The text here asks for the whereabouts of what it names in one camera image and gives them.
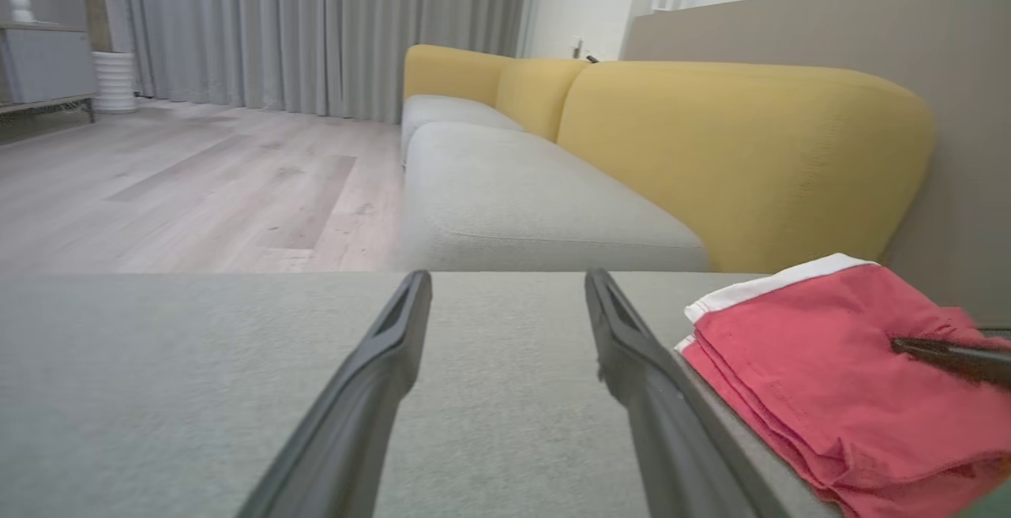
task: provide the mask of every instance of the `yellow sofa backrest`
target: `yellow sofa backrest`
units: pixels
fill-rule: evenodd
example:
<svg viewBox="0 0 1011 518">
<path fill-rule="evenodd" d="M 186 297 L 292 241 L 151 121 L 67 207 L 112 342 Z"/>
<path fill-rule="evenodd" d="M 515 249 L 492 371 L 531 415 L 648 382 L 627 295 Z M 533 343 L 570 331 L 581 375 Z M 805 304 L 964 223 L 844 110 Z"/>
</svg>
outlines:
<svg viewBox="0 0 1011 518">
<path fill-rule="evenodd" d="M 933 148 L 920 97 L 829 68 L 607 62 L 569 90 L 558 145 L 683 222 L 716 271 L 878 259 Z"/>
<path fill-rule="evenodd" d="M 530 59 L 510 62 L 498 79 L 495 109 L 524 131 L 555 141 L 565 97 L 588 63 L 578 60 Z"/>
<path fill-rule="evenodd" d="M 555 141 L 578 60 L 516 60 L 418 45 L 407 50 L 403 97 L 448 95 L 491 105 L 528 133 Z"/>
</svg>

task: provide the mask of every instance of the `floor plank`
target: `floor plank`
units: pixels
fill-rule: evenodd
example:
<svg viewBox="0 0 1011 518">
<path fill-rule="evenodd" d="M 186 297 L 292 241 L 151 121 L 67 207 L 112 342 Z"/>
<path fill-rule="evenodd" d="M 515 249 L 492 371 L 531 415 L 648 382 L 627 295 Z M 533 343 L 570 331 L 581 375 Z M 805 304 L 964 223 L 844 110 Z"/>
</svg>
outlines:
<svg viewBox="0 0 1011 518">
<path fill-rule="evenodd" d="M 133 114 L 2 145 L 0 273 L 388 268 L 398 134 L 372 121 L 147 101 Z"/>
</svg>

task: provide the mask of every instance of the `ribbed white pot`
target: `ribbed white pot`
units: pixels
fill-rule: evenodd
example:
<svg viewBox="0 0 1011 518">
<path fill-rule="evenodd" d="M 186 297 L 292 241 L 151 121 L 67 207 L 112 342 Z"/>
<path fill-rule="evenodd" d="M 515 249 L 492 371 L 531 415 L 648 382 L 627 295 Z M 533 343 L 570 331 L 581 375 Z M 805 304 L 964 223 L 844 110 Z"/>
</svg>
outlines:
<svg viewBox="0 0 1011 518">
<path fill-rule="evenodd" d="M 92 100 L 95 111 L 129 113 L 136 111 L 133 95 L 133 55 L 120 52 L 93 52 L 98 94 Z"/>
</svg>

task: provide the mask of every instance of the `folded red cloth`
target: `folded red cloth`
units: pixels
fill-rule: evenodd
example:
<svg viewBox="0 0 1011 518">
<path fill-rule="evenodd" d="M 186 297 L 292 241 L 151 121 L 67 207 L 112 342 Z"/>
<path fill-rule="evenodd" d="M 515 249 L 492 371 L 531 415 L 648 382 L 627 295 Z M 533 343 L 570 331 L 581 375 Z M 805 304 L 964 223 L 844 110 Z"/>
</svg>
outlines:
<svg viewBox="0 0 1011 518">
<path fill-rule="evenodd" d="M 891 349 L 1011 350 L 872 262 L 837 254 L 685 309 L 677 351 L 846 516 L 950 516 L 1011 474 L 1011 393 Z"/>
</svg>

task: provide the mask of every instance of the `curtain fold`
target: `curtain fold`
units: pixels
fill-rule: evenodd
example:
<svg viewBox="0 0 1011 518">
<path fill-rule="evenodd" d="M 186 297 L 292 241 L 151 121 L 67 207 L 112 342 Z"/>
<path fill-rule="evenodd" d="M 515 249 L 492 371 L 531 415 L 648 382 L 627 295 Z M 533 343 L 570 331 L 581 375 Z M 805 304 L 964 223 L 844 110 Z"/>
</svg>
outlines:
<svg viewBox="0 0 1011 518">
<path fill-rule="evenodd" d="M 514 56 L 524 0 L 128 0 L 137 89 L 397 122 L 425 42 Z"/>
</svg>

